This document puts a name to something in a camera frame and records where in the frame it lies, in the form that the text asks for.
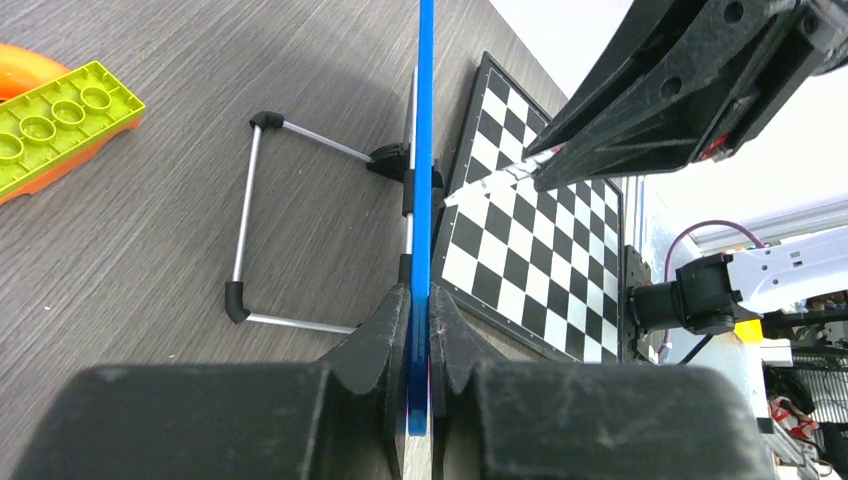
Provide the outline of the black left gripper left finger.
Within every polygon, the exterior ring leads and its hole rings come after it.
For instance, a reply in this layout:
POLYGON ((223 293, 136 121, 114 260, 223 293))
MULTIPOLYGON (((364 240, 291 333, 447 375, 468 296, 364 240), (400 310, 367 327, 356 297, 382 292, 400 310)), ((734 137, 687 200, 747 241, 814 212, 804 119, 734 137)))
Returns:
POLYGON ((410 294, 306 363, 109 365, 61 390, 16 479, 398 479, 410 294))

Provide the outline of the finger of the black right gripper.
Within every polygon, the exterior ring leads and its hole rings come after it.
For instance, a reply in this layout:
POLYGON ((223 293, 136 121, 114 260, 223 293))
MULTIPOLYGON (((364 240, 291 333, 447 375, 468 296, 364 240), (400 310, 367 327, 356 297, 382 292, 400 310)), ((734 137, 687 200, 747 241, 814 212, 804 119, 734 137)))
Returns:
POLYGON ((536 154, 566 143, 535 174, 535 188, 693 163, 793 15, 791 1, 634 2, 577 91, 529 146, 536 154))

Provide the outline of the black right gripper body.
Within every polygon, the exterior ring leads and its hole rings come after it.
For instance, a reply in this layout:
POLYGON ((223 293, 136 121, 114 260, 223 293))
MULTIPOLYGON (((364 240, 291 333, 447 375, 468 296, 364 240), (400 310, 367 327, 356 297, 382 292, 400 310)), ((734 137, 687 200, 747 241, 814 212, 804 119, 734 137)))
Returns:
POLYGON ((847 66, 847 3, 801 1, 776 46, 742 81, 694 163, 729 158, 757 138, 809 77, 847 66))

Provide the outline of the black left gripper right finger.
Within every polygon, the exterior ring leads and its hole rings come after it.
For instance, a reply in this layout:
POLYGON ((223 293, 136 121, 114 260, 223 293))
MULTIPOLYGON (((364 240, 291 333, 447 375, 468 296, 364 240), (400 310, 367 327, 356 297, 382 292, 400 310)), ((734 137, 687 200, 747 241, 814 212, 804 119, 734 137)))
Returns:
POLYGON ((436 479, 772 479, 743 396, 708 368, 518 362, 430 294, 436 479))

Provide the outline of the blue framed whiteboard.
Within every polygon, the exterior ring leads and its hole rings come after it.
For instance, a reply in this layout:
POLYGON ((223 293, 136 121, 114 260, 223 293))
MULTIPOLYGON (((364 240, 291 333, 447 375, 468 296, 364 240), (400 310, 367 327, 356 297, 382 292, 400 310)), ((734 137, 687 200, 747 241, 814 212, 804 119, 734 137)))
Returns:
POLYGON ((433 118, 435 3, 418 3, 418 51, 410 91, 409 171, 404 180, 403 213, 406 248, 402 267, 408 281, 410 308, 406 335, 407 433, 427 434, 429 414, 429 296, 433 214, 433 118))

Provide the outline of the black white marker pen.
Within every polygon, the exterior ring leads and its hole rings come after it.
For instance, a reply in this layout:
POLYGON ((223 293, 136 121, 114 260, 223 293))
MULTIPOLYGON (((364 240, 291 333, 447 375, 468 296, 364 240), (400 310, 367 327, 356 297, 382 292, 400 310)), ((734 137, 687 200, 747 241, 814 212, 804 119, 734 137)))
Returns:
POLYGON ((464 185, 445 197, 438 207, 445 209, 458 206, 464 201, 490 195, 498 189, 511 187, 531 178, 565 147, 566 143, 561 143, 549 149, 545 149, 540 153, 529 156, 517 163, 500 168, 479 180, 464 185))

